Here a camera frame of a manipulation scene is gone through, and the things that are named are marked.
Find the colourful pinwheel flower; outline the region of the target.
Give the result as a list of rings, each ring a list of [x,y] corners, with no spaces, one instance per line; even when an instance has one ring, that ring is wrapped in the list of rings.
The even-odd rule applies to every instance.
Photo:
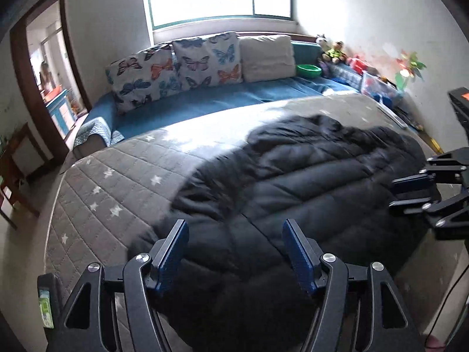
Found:
[[[397,59],[398,72],[394,76],[396,87],[399,91],[404,91],[409,81],[415,78],[423,79],[421,72],[427,68],[426,64],[419,60],[416,52],[407,53],[401,51]]]

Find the black puffer down jacket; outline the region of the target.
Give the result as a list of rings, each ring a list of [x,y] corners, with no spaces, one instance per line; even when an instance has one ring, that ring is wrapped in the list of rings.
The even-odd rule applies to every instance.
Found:
[[[379,261],[395,274],[427,227],[390,213],[391,184],[425,160],[416,140],[385,126],[323,115],[270,123],[199,166],[129,255],[183,219],[189,241],[156,310],[194,351],[287,351],[305,339],[316,306],[289,262],[284,221],[346,263]]]

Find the right butterfly print pillow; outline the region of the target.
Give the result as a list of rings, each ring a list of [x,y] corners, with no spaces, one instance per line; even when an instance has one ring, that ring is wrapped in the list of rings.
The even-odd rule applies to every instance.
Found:
[[[184,91],[242,82],[239,36],[224,32],[172,42]]]

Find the butterfly print pillow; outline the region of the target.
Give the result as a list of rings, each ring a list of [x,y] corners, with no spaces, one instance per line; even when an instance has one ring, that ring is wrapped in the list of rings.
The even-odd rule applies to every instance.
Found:
[[[119,114],[182,91],[170,43],[117,60],[106,67],[105,73]]]
[[[172,42],[184,91],[242,82],[239,36],[224,32]]]

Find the green plastic bowl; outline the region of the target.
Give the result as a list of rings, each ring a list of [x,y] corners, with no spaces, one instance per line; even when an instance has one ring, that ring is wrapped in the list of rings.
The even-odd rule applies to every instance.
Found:
[[[316,65],[297,65],[297,75],[305,79],[321,77],[322,69]]]

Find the left butterfly print pillow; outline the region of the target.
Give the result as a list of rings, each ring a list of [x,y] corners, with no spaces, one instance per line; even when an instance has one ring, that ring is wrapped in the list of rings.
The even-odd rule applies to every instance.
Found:
[[[117,60],[106,67],[105,73],[119,114],[182,91],[170,43]]]

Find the yellow green plush toy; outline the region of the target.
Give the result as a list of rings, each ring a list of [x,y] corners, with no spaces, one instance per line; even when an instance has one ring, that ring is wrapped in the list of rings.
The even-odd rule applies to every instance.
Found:
[[[323,61],[334,65],[346,63],[347,55],[343,52],[343,49],[344,43],[342,41],[335,42],[327,52],[322,54]]]

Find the grey star quilted mattress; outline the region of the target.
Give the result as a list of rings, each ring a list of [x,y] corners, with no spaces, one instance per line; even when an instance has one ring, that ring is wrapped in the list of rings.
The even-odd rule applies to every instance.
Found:
[[[250,130],[298,114],[350,126],[392,126],[361,94],[287,99],[208,114],[145,132],[76,161],[60,181],[48,228],[46,271],[68,299],[85,267],[118,265],[130,239],[161,219],[184,178],[205,160],[241,145]]]

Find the dark wooden desk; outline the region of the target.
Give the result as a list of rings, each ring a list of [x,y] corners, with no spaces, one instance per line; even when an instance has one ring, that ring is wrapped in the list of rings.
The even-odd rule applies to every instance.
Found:
[[[19,183],[21,180],[26,179],[26,175],[20,168],[18,168],[13,159],[13,154],[18,150],[25,139],[29,140],[43,162],[45,164],[48,163],[48,158],[40,148],[37,140],[34,138],[32,131],[29,129],[28,123],[25,123],[20,129],[13,133],[1,153],[1,198],[5,196],[3,188],[7,187],[11,192],[10,197],[6,198],[9,204],[13,207],[14,204],[18,202],[27,211],[38,218],[40,212],[24,197],[24,195],[22,195],[19,190]]]

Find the blue sofa bed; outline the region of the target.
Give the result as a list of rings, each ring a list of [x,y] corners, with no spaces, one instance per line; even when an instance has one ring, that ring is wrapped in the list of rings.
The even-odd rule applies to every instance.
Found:
[[[119,114],[112,89],[93,106],[76,134],[72,151],[76,158],[86,157],[127,138],[219,111],[241,106],[270,103],[283,99],[322,96],[337,92],[357,92],[358,88],[336,78],[305,79],[297,75],[297,65],[316,65],[318,44],[291,39],[296,75],[285,79],[217,87],[201,87],[147,103],[126,114]]]

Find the black white plush toy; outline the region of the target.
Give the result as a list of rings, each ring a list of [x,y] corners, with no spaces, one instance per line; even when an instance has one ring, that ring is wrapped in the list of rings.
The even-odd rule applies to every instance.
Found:
[[[318,34],[316,36],[316,43],[321,47],[324,53],[328,52],[332,48],[332,46],[330,45],[330,42],[327,40],[327,38],[324,35]]]

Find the white pillow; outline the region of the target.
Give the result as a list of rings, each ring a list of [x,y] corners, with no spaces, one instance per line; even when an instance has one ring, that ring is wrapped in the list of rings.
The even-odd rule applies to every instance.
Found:
[[[285,79],[296,75],[290,36],[241,37],[239,47],[242,76],[247,83]]]

